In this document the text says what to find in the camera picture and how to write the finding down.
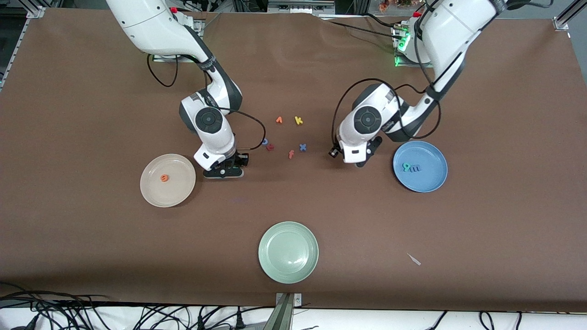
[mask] plate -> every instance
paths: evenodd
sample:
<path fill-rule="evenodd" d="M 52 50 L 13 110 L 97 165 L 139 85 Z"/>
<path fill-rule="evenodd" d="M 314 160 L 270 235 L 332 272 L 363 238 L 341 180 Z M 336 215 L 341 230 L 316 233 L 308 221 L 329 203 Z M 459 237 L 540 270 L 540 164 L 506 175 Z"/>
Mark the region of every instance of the plate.
<path fill-rule="evenodd" d="M 284 284 L 303 281 L 318 263 L 318 242 L 303 224 L 293 221 L 275 224 L 261 238 L 259 262 L 274 281 Z"/>
<path fill-rule="evenodd" d="M 141 193 L 157 207 L 171 207 L 184 201 L 194 190 L 195 169 L 179 154 L 164 154 L 145 167 L 141 175 Z"/>
<path fill-rule="evenodd" d="M 448 175 L 448 164 L 440 150 L 424 141 L 410 141 L 393 156 L 393 171 L 400 182 L 418 193 L 440 188 Z"/>

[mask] small white piece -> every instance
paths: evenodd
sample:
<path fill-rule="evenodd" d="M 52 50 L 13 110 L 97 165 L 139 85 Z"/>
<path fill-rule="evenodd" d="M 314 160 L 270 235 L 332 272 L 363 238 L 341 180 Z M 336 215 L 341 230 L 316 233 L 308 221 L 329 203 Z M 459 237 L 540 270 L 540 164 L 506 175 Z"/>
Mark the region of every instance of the small white piece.
<path fill-rule="evenodd" d="M 422 263 L 420 261 L 418 261 L 418 259 L 414 258 L 411 256 L 411 254 L 407 253 L 408 256 L 410 256 L 411 260 L 418 266 L 422 265 Z"/>

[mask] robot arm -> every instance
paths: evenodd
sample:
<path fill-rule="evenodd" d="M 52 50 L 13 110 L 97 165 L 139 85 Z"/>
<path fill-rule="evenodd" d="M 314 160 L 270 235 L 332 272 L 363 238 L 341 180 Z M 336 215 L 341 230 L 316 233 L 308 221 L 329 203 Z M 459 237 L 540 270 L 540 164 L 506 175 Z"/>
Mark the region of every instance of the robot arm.
<path fill-rule="evenodd" d="M 107 0 L 108 6 L 132 43 L 143 52 L 154 55 L 183 55 L 195 61 L 212 82 L 181 101 L 180 117 L 190 131 L 202 140 L 194 158 L 207 172 L 229 161 L 228 169 L 240 170 L 248 155 L 236 151 L 234 135 L 225 118 L 229 110 L 238 110 L 242 94 L 228 77 L 216 57 L 198 34 L 183 25 L 187 17 L 171 13 L 164 0 Z M 218 177 L 242 176 L 217 173 Z"/>
<path fill-rule="evenodd" d="M 432 63 L 435 80 L 415 106 L 408 105 L 386 84 L 368 86 L 340 124 L 338 146 L 335 144 L 331 156 L 341 151 L 345 163 L 362 167 L 381 143 L 376 137 L 379 130 L 394 142 L 415 136 L 463 70 L 468 47 L 506 9 L 504 0 L 435 0 L 430 6 L 423 16 L 407 21 L 412 40 L 399 51 L 416 63 L 418 51 L 422 62 Z"/>

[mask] metal frame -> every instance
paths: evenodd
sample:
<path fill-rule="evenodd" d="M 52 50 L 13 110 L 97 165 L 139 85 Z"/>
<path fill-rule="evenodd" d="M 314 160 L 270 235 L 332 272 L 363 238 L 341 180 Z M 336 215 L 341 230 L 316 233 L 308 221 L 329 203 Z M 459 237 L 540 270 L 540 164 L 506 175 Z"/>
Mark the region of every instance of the metal frame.
<path fill-rule="evenodd" d="M 371 6 L 371 0 L 355 0 L 355 11 L 346 14 L 359 14 L 369 12 L 369 6 Z"/>
<path fill-rule="evenodd" d="M 248 9 L 247 6 L 245 6 L 245 2 L 242 0 L 232 0 L 232 4 L 234 5 L 234 11 L 236 11 L 236 12 L 249 12 L 249 11 L 251 11 L 250 9 Z"/>
<path fill-rule="evenodd" d="M 21 47 L 22 38 L 25 37 L 25 32 L 26 32 L 26 29 L 28 29 L 30 22 L 31 22 L 31 19 L 28 18 L 25 22 L 25 26 L 22 27 L 21 35 L 18 37 L 18 41 L 16 42 L 16 47 L 14 47 L 14 50 L 12 51 L 12 56 L 10 57 L 10 61 L 8 62 L 8 65 L 6 66 L 6 71 L 4 72 L 4 75 L 2 76 L 2 80 L 0 80 L 0 92 L 2 91 L 2 88 L 4 87 L 4 82 L 6 81 L 6 78 L 10 74 L 10 69 L 12 68 L 12 63 L 14 62 L 14 59 L 16 58 L 16 52 Z"/>
<path fill-rule="evenodd" d="M 28 12 L 26 18 L 41 18 L 47 7 L 61 7 L 63 0 L 18 0 Z"/>
<path fill-rule="evenodd" d="M 587 6 L 587 0 L 574 0 L 558 16 L 552 19 L 552 23 L 557 31 L 569 29 L 568 23 L 577 16 Z"/>
<path fill-rule="evenodd" d="M 294 305 L 296 294 L 281 294 L 277 306 L 271 312 L 271 316 L 265 323 L 263 330 L 290 330 L 294 317 Z"/>
<path fill-rule="evenodd" d="M 336 14 L 334 0 L 269 0 L 268 13 L 304 12 L 314 16 Z"/>

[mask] white floor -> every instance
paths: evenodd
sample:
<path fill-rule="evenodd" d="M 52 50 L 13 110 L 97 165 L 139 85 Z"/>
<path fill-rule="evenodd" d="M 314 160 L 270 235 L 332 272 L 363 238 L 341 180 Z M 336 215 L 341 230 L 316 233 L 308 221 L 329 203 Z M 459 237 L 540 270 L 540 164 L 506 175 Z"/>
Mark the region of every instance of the white floor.
<path fill-rule="evenodd" d="M 176 308 L 169 307 L 165 311 L 170 312 Z M 141 307 L 99 307 L 98 312 L 111 330 L 131 330 L 140 318 Z M 188 320 L 188 312 L 192 320 L 197 319 L 200 307 L 189 307 L 188 311 L 182 309 L 177 318 L 185 323 Z M 236 307 L 225 307 L 214 314 L 206 323 L 212 326 L 221 319 L 236 312 Z M 271 314 L 271 309 L 259 309 L 243 313 L 243 321 L 246 324 L 265 322 Z M 96 330 L 106 330 L 92 312 L 90 319 Z M 0 330 L 10 330 L 17 326 L 25 326 L 34 316 L 28 308 L 5 308 L 0 310 Z M 318 326 L 317 330 L 427 330 L 434 325 L 441 312 L 437 311 L 365 311 L 365 310 L 341 310 L 341 309 L 297 309 L 293 316 L 292 330 L 303 330 Z M 56 321 L 63 326 L 67 325 L 65 318 L 54 314 Z M 160 320 L 162 315 L 152 317 L 141 329 L 149 329 Z M 492 312 L 491 317 L 496 330 L 514 330 L 518 319 L 517 313 Z M 235 318 L 229 320 L 234 326 Z M 156 327 L 158 330 L 177 330 L 176 322 L 165 322 Z M 437 330 L 484 330 L 478 319 L 477 312 L 448 312 L 440 322 Z M 519 330 L 585 330 L 587 329 L 587 315 L 567 314 L 542 314 L 524 313 Z M 49 322 L 39 318 L 36 330 L 50 330 Z"/>

